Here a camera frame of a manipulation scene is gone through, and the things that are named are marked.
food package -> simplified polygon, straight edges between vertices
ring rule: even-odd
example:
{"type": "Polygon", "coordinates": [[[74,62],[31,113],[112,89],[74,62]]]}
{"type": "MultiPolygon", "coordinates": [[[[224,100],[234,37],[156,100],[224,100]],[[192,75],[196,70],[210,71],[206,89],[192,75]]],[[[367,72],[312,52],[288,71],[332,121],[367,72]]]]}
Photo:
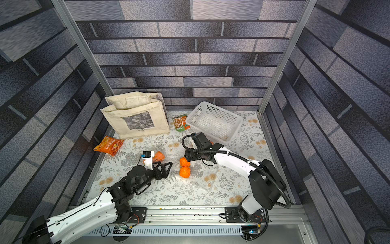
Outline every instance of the food package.
{"type": "Polygon", "coordinates": [[[123,145],[123,142],[124,140],[115,139],[107,135],[101,143],[94,148],[94,151],[101,151],[103,153],[108,153],[111,156],[115,156],[120,147],[123,145]]]}
{"type": "Polygon", "coordinates": [[[187,115],[183,114],[180,116],[177,116],[173,118],[173,123],[175,124],[175,128],[177,131],[185,131],[187,130],[190,126],[186,123],[187,115]]]}

printed image on bag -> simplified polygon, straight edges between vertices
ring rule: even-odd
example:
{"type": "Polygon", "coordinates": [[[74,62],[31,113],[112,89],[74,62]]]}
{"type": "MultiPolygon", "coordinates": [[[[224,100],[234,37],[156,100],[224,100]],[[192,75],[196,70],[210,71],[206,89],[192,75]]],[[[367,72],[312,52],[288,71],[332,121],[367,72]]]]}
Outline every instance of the printed image on bag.
{"type": "Polygon", "coordinates": [[[129,117],[122,117],[122,119],[125,120],[130,130],[146,129],[146,128],[154,127],[153,120],[150,117],[148,111],[141,114],[129,116],[129,117]]]}

mounting plate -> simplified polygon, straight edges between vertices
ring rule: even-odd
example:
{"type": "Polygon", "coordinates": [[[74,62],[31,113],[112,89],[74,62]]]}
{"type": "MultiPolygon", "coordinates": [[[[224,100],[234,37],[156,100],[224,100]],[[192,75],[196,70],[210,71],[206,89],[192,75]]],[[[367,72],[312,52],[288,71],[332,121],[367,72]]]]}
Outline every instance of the mounting plate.
{"type": "MultiPolygon", "coordinates": [[[[238,207],[225,207],[225,213],[230,216],[230,218],[236,218],[238,217],[238,207]]],[[[254,218],[251,220],[251,222],[254,222],[254,223],[265,223],[265,218],[261,218],[261,211],[258,210],[255,212],[255,215],[257,216],[260,216],[260,217],[256,217],[254,216],[254,218]]],[[[231,220],[231,219],[226,219],[226,223],[244,223],[244,221],[242,221],[240,218],[236,219],[236,220],[231,220]]]]}
{"type": "MultiPolygon", "coordinates": [[[[136,214],[140,218],[139,224],[143,224],[145,222],[147,208],[142,208],[142,207],[133,208],[132,207],[131,210],[133,211],[133,214],[136,214]]],[[[138,223],[138,219],[137,219],[137,217],[132,215],[131,220],[129,220],[129,222],[127,222],[126,224],[136,224],[136,223],[138,223]]]]}

brick wallpaper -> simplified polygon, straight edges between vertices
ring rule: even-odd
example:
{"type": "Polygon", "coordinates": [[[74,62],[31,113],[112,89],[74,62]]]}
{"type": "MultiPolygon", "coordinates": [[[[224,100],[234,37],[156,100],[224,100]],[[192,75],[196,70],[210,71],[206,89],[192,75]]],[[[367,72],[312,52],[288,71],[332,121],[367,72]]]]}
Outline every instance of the brick wallpaper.
{"type": "Polygon", "coordinates": [[[115,94],[161,92],[168,109],[256,110],[305,1],[65,3],[115,94]]]}
{"type": "Polygon", "coordinates": [[[390,226],[389,10],[385,0],[318,0],[266,108],[321,244],[363,243],[369,228],[390,226]]]}
{"type": "Polygon", "coordinates": [[[0,84],[0,236],[11,244],[34,218],[76,204],[107,104],[49,0],[2,4],[0,84]]]}

canvas bag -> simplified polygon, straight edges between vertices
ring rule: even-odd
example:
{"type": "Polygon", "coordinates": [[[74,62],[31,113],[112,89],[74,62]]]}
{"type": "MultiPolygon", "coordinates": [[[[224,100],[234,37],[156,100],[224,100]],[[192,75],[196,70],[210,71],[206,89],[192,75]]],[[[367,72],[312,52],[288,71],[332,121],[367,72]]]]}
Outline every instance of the canvas bag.
{"type": "Polygon", "coordinates": [[[110,105],[101,111],[120,139],[170,132],[160,93],[125,93],[106,101],[110,105]]]}

